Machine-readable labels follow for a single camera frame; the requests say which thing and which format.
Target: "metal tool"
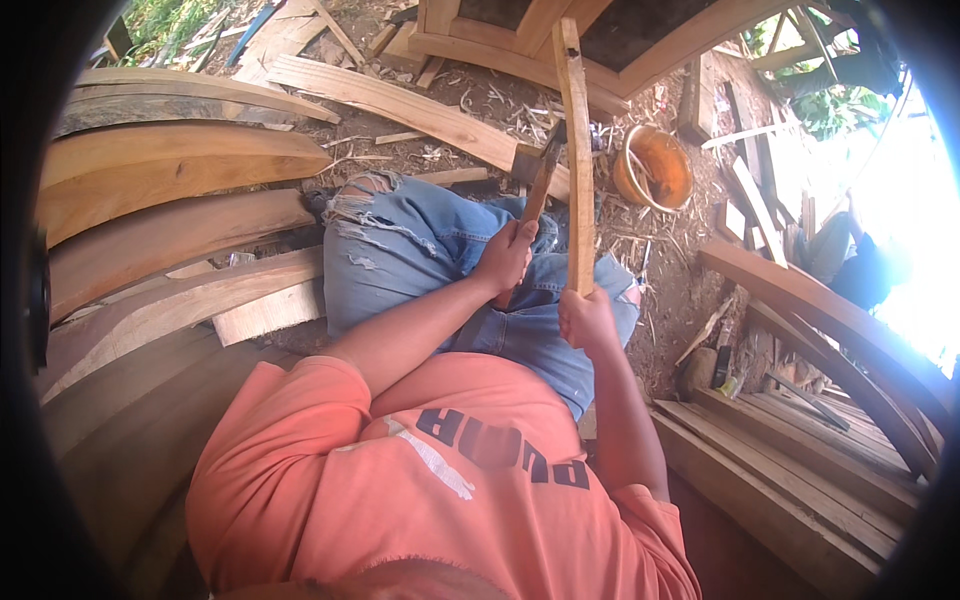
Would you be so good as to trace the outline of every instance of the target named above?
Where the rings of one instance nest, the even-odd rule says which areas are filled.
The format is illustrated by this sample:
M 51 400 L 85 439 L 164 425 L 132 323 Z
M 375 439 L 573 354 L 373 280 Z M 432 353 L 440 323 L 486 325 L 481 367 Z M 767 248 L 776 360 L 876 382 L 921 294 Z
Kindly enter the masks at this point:
M 530 193 L 527 194 L 527 204 L 523 207 L 520 216 L 520 227 L 530 221 L 537 221 L 546 204 L 546 191 L 550 188 L 553 172 L 557 169 L 560 159 L 560 150 L 566 143 L 566 121 L 557 122 L 546 139 L 543 149 L 528 144 L 517 144 L 514 152 L 514 164 L 510 174 L 521 183 L 533 183 Z M 493 306 L 506 310 L 510 303 L 513 290 L 504 292 L 493 299 Z

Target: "wooden frame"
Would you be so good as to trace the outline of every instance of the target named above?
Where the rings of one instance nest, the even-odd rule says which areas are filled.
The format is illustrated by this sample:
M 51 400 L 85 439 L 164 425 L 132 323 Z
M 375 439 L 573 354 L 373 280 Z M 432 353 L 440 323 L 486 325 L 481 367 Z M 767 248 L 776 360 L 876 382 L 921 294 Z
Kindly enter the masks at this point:
M 473 62 L 558 89 L 550 30 L 561 17 L 585 32 L 612 0 L 533 0 L 516 31 L 458 16 L 460 0 L 421 0 L 410 49 Z M 619 72 L 584 59 L 590 104 L 613 115 L 671 71 L 727 37 L 791 6 L 782 0 L 717 0 Z

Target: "forearm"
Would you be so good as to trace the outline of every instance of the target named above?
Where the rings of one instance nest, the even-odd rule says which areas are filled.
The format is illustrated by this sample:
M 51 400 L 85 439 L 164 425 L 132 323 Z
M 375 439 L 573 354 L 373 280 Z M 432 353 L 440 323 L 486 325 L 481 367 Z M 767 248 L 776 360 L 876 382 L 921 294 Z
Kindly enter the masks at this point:
M 600 481 L 608 490 L 642 484 L 655 499 L 669 501 L 660 439 L 622 348 L 593 360 L 593 381 Z
M 323 354 L 360 371 L 376 398 L 416 369 L 495 292 L 470 277 L 354 327 Z

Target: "denim jeans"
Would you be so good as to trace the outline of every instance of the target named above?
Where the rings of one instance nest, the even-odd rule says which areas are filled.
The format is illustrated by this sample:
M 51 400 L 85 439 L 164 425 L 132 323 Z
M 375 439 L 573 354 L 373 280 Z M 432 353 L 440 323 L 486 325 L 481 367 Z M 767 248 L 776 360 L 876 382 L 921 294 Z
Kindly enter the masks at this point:
M 523 198 L 475 203 L 386 171 L 359 177 L 375 186 L 352 185 L 371 195 L 341 191 L 324 212 L 324 297 L 333 339 L 467 276 L 487 241 L 518 218 L 526 203 Z M 552 218 L 541 216 L 533 259 L 507 310 L 481 307 L 437 352 L 483 352 L 518 362 L 549 383 L 578 420 L 593 402 L 593 366 L 560 337 L 557 303 L 566 285 L 567 255 L 552 251 L 563 245 L 558 242 L 563 234 Z M 597 261 L 594 279 L 612 299 L 626 346 L 639 311 L 623 293 L 636 281 L 609 255 Z

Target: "wooden plank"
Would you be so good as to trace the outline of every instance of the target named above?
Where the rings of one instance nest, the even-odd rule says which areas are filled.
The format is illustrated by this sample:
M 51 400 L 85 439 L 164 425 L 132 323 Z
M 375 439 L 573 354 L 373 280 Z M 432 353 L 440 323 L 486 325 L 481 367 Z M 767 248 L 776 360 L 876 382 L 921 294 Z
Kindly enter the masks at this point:
M 680 402 L 667 400 L 654 400 L 654 404 L 662 413 L 684 425 L 764 484 L 808 511 L 818 522 L 867 554 L 872 561 L 883 564 L 893 552 L 896 540 L 865 519 L 869 515 L 880 526 L 898 535 L 902 529 L 889 523 L 883 516 L 871 515 L 869 509 L 856 498 L 836 490 L 816 473 L 696 405 L 687 408 Z
M 235 125 L 83 133 L 54 142 L 47 151 L 36 217 L 53 247 L 141 208 L 241 185 L 312 177 L 331 161 L 302 133 Z
M 468 169 L 451 169 L 449 171 L 439 171 L 437 173 L 421 173 L 413 177 L 418 180 L 427 181 L 440 187 L 449 187 L 454 183 L 464 181 L 483 181 L 490 175 L 485 167 L 471 167 Z
M 50 252 L 50 318 L 195 257 L 313 225 L 296 189 L 203 196 L 139 210 Z
M 244 84 L 203 73 L 186 73 L 169 69 L 116 67 L 84 71 L 70 102 L 107 95 L 133 93 L 175 94 L 197 98 L 216 98 L 266 108 L 285 110 L 314 119 L 339 123 L 340 117 L 320 105 L 295 98 L 282 91 L 259 85 Z
M 411 139 L 420 139 L 422 137 L 429 137 L 424 132 L 405 132 L 405 133 L 394 133 L 392 135 L 379 135 L 374 141 L 374 144 L 393 144 L 394 142 L 405 142 Z
M 133 94 L 67 104 L 54 130 L 54 137 L 128 123 L 183 119 L 296 125 L 300 117 L 292 112 L 228 100 L 187 98 L 166 94 Z
M 570 165 L 570 250 L 566 286 L 581 296 L 593 293 L 593 155 L 587 112 L 587 79 L 580 54 L 577 22 L 570 17 L 553 26 L 553 50 L 566 115 L 566 155 Z
M 394 24 L 388 24 L 380 33 L 373 37 L 370 40 L 370 44 L 367 45 L 367 58 L 375 59 L 383 52 L 383 49 L 387 47 L 387 44 L 390 43 L 390 40 L 394 38 L 399 27 Z
M 172 281 L 51 333 L 40 405 L 117 358 L 179 329 L 323 273 L 323 248 L 263 258 Z
M 522 55 L 488 46 L 468 39 L 435 34 L 413 34 L 410 48 L 424 54 L 479 64 L 490 69 L 515 75 L 535 84 L 558 89 L 557 70 L 546 63 Z M 630 110 L 630 103 L 608 89 L 588 83 L 588 101 L 592 107 L 620 116 Z
M 410 50 L 410 36 L 416 30 L 417 25 L 413 21 L 407 21 L 400 26 L 400 31 L 396 32 L 387 47 L 380 53 L 380 64 L 390 67 L 395 71 L 405 71 L 419 75 L 430 58 L 424 53 Z
M 423 69 L 420 78 L 417 79 L 417 87 L 422 87 L 423 89 L 430 87 L 430 84 L 433 83 L 434 78 L 437 77 L 442 68 L 444 68 L 444 57 L 430 57 L 426 68 Z
M 620 87 L 612 91 L 624 98 L 637 96 L 731 34 L 750 29 L 788 6 L 782 0 L 717 0 L 628 64 L 620 71 Z
M 773 257 L 773 261 L 786 270 L 787 263 L 786 255 L 783 253 L 783 244 L 777 237 L 777 232 L 774 230 L 774 223 L 770 219 L 770 213 L 767 211 L 767 205 L 763 203 L 763 198 L 760 197 L 760 190 L 756 189 L 754 178 L 750 175 L 750 171 L 747 170 L 747 165 L 744 164 L 743 158 L 738 156 L 733 162 L 733 173 L 740 182 L 740 188 L 747 198 L 747 206 L 749 206 L 754 213 L 756 224 L 760 227 L 760 235 L 763 236 L 763 241 L 766 242 L 767 249 Z
M 777 419 L 742 399 L 727 398 L 713 390 L 696 390 L 693 399 L 840 489 L 876 507 L 900 525 L 909 523 L 913 518 L 920 504 L 915 493 L 874 473 L 793 424 Z
M 419 94 L 313 60 L 283 56 L 270 81 L 306 89 L 327 100 L 361 108 L 427 133 L 509 173 L 517 141 L 485 123 Z M 550 195 L 567 202 L 569 173 L 558 166 Z
M 47 402 L 40 413 L 55 460 L 115 414 L 220 349 L 213 331 L 177 331 L 119 358 Z
M 421 10 L 426 8 L 426 20 L 423 30 L 428 34 L 446 36 L 450 33 L 450 23 L 460 12 L 460 0 L 424 0 Z
M 251 344 L 221 348 L 153 388 L 63 457 L 60 474 L 110 564 L 124 564 L 167 499 L 188 480 L 253 366 L 282 358 L 275 348 L 260 351 Z M 100 392 L 109 394 L 109 386 Z
M 230 346 L 325 315 L 324 281 L 311 279 L 221 313 L 213 327 L 220 343 Z
M 700 256 L 708 268 L 733 279 L 768 306 L 776 306 L 781 314 L 796 313 L 849 348 L 868 371 L 883 371 L 889 381 L 896 382 L 903 397 L 911 398 L 934 425 L 949 421 L 949 409 L 953 408 L 956 395 L 950 380 L 865 310 L 815 279 L 781 269 L 727 244 L 706 244 L 700 249 Z
M 931 455 L 934 458 L 938 456 L 939 448 L 910 398 L 892 398 L 884 394 L 847 360 L 846 356 L 793 313 L 783 317 L 757 299 L 750 301 L 747 313 L 755 323 L 780 338 L 811 365 L 851 394 L 851 399 L 870 416 L 888 440 L 891 434 L 886 432 L 884 425 L 889 426 L 890 422 L 901 423 L 904 419 L 908 419 L 924 440 Z M 946 428 L 942 433 L 945 436 L 951 435 L 950 423 L 942 423 L 942 425 Z
M 651 414 L 667 465 L 828 598 L 857 598 L 879 566 L 670 418 Z
M 240 57 L 240 70 L 230 78 L 271 87 L 266 77 L 276 57 L 298 54 L 326 29 L 326 20 L 314 12 L 312 0 L 287 0 L 250 41 Z
M 347 34 L 344 32 L 344 30 L 340 28 L 340 25 L 337 24 L 336 19 L 330 16 L 330 13 L 326 11 L 320 0 L 310 0 L 310 4 L 313 5 L 313 8 L 317 11 L 317 14 L 321 19 L 324 20 L 326 26 L 330 28 L 330 32 L 337 38 L 337 41 L 340 42 L 340 45 L 344 47 L 344 50 L 347 51 L 347 54 L 350 55 L 350 57 L 353 59 L 353 62 L 356 63 L 357 68 L 367 64 L 367 61 L 363 58 L 363 55 L 360 54 L 360 51 L 357 50 L 357 47 L 353 45 L 353 42 L 350 41 L 350 38 L 347 37 Z M 416 24 L 413 21 L 408 21 L 408 23 L 410 23 L 411 26 L 416 27 Z

